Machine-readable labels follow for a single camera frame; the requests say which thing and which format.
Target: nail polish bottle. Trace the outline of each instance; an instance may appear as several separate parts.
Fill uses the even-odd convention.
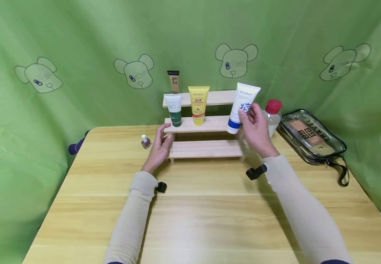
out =
[[[142,135],[141,144],[144,147],[144,149],[147,149],[151,146],[151,140],[149,138],[147,138],[146,135]]]

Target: hand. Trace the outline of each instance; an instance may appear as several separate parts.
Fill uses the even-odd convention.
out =
[[[260,105],[253,103],[248,114],[239,109],[239,119],[243,125],[246,142],[257,150],[261,158],[280,155],[269,138],[267,119],[261,112]]]
[[[171,126],[171,124],[163,124],[157,128],[151,151],[149,152],[145,164],[142,166],[142,171],[153,174],[155,169],[168,157],[173,137],[171,134],[164,137],[166,135],[164,129],[169,126]]]

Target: white tube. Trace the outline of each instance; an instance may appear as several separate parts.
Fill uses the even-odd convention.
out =
[[[246,113],[248,113],[249,108],[260,90],[260,87],[251,86],[240,82],[237,83],[235,101],[233,102],[232,112],[230,113],[229,122],[227,124],[227,132],[230,134],[237,134],[237,131],[242,124],[237,111],[239,109],[243,109]]]
[[[170,114],[171,124],[174,127],[179,127],[182,124],[182,95],[176,94],[165,94],[168,113]]]

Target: yellow sunscreen tube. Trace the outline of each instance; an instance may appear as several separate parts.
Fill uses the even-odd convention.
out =
[[[209,86],[188,86],[194,125],[204,124]]]

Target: wooden display stand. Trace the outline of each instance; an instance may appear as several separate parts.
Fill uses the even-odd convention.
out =
[[[231,105],[235,100],[236,91],[208,92],[207,106]],[[182,107],[191,106],[189,93],[182,93]],[[197,126],[193,124],[193,117],[182,117],[182,125],[173,125],[165,128],[165,133],[171,133],[176,139],[177,133],[196,132],[223,132],[226,131],[229,116],[205,117],[204,124]],[[165,123],[171,123],[170,118],[166,118]],[[175,158],[229,158],[240,157],[244,160],[248,145],[243,139],[242,132],[236,134],[234,140],[208,140],[208,141],[174,141],[170,149],[170,161],[174,164]]]

